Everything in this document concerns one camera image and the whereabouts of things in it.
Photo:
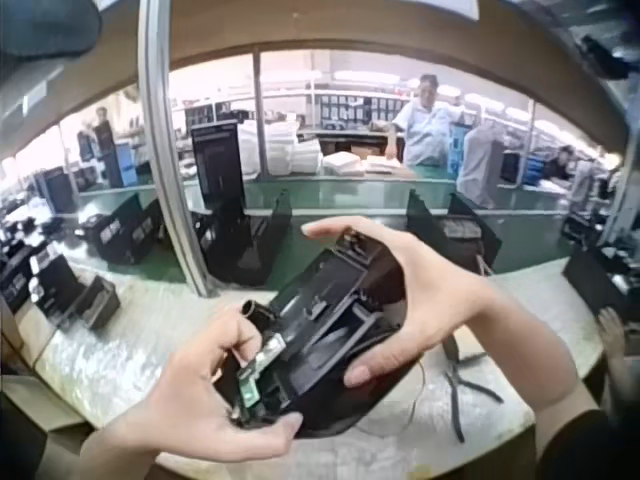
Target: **light blue shirt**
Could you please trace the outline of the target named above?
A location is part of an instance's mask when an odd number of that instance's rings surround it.
[[[404,130],[405,165],[446,165],[453,113],[446,107],[434,107],[429,111],[419,99],[402,107],[393,124]]]

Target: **table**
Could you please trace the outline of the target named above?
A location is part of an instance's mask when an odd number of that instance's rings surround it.
[[[598,361],[602,347],[591,313],[561,274],[565,261],[497,275],[493,281],[566,342],[584,377]],[[52,389],[97,427],[143,398],[169,353],[217,310],[248,298],[266,302],[273,295],[225,291],[217,298],[201,299],[179,283],[117,273],[104,276],[116,284],[122,302],[116,316],[99,332],[79,325],[68,332],[57,331],[35,364]],[[469,333],[461,335],[463,354],[477,348]],[[386,480],[416,472],[436,476],[482,456],[533,424],[533,413],[487,359],[464,375],[498,392],[505,404],[461,390],[467,443],[459,444],[449,423],[444,355],[438,347],[422,361],[427,379],[424,393],[413,423],[400,436],[380,439],[352,429],[337,438],[295,442],[290,455],[269,462],[220,465],[171,455],[161,455],[158,462],[194,479]],[[397,430],[407,419],[420,384],[416,367],[361,426],[377,433]]]

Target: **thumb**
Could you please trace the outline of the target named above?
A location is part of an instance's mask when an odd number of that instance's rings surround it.
[[[413,361],[422,351],[415,339],[400,330],[379,345],[359,356],[347,369],[344,384],[358,387],[369,380],[392,372]]]
[[[302,425],[302,415],[289,413],[276,423],[257,430],[233,428],[224,438],[223,454],[218,461],[243,462],[266,460],[285,455]]]

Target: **metal frame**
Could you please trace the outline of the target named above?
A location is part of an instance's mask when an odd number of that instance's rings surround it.
[[[78,190],[78,184],[76,183],[76,177],[73,175],[71,171],[71,167],[69,166],[69,152],[67,150],[67,146],[64,143],[64,135],[62,135],[62,127],[60,124],[56,125],[58,129],[58,136],[60,137],[60,144],[62,145],[62,150],[64,151],[64,168],[67,171],[67,177],[69,177],[69,182],[71,183],[71,193],[73,195],[73,202],[77,205],[80,205],[80,191]]]
[[[631,126],[622,177],[600,244],[614,242],[628,232],[640,207],[640,125]]]
[[[187,283],[199,296],[209,297],[215,290],[191,226],[167,97],[171,1],[140,0],[138,22],[138,81],[151,173],[167,231]]]
[[[527,125],[527,136],[524,141],[524,150],[522,150],[522,157],[520,158],[520,168],[518,169],[518,178],[514,188],[522,186],[524,181],[524,172],[527,168],[527,162],[529,161],[529,155],[531,155],[531,146],[533,145],[533,135],[535,132],[536,112],[538,110],[538,102],[529,99],[529,125]]]
[[[267,161],[267,136],[264,128],[264,103],[262,98],[262,59],[259,48],[254,48],[253,54],[253,96],[256,104],[256,134],[258,137],[258,160],[260,161],[260,178],[267,179],[269,164]]]

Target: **white stacked paper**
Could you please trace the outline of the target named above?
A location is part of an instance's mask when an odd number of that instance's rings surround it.
[[[322,151],[318,140],[295,143],[291,150],[291,171],[314,174],[320,168]]]
[[[253,176],[260,173],[258,133],[255,120],[245,120],[244,123],[238,125],[238,145],[242,175]]]
[[[265,125],[267,140],[267,166],[275,176],[291,173],[291,152],[298,142],[296,122],[278,122]]]
[[[362,166],[367,173],[391,174],[402,168],[402,164],[397,159],[387,160],[386,157],[377,155],[369,155],[362,161]]]
[[[338,152],[327,155],[322,160],[324,168],[335,175],[362,175],[364,167],[360,157],[350,152]]]

